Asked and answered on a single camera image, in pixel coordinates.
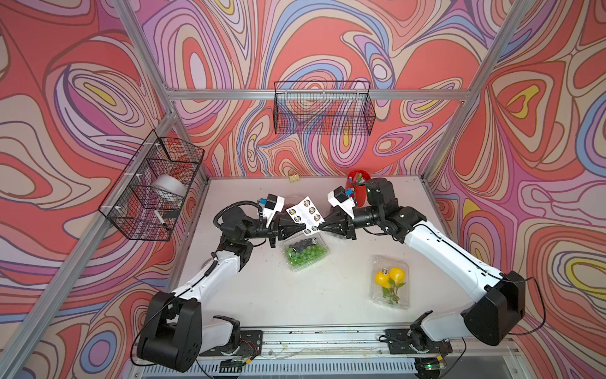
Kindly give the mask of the white fruit sticker sheet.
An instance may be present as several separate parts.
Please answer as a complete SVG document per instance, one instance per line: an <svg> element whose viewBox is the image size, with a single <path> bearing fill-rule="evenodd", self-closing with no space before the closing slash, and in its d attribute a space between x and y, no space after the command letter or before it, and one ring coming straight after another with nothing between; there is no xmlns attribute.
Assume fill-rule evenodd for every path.
<svg viewBox="0 0 606 379"><path fill-rule="evenodd" d="M319 232L320 225L324 222L319 209L314 205L310 197L305 197L296 205L287 208L290 218L297 224L304 224L305 235L315 235Z"/></svg>

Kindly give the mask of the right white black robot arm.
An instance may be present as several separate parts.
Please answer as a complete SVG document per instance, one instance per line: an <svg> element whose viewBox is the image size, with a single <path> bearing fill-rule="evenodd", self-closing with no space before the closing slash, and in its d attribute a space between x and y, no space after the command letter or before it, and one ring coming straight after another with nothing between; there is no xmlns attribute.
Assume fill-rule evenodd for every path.
<svg viewBox="0 0 606 379"><path fill-rule="evenodd" d="M462 306L441 314L429 310L410 326L408 340L418 351L434 343L473 337L497 346L524 318L526 282L516 271L503 273L462 249L411 206L399 205L386 178L366 182L368 206L358 208L342 187L329 192L333 210L319 229L348 239L356 231L377 226L397 243L425 256L467 294Z"/></svg>

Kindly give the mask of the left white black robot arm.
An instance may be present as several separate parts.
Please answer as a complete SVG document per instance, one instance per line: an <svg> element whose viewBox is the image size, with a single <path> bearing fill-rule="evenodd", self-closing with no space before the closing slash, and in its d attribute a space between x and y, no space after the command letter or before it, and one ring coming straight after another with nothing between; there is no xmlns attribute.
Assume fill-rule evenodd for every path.
<svg viewBox="0 0 606 379"><path fill-rule="evenodd" d="M202 269L172 292L156 293L149 305L145 323L133 342L134 366L164 366L186 372L200 355L214 351L236 355L245 364L260 355L260 346L241 333L240 321L203 312L218 293L249 262L255 244L261 239L271 247L305 229L282 210L283 197L268 194L253 201L239 201L220 210L213 224L221 232L219 244Z"/></svg>

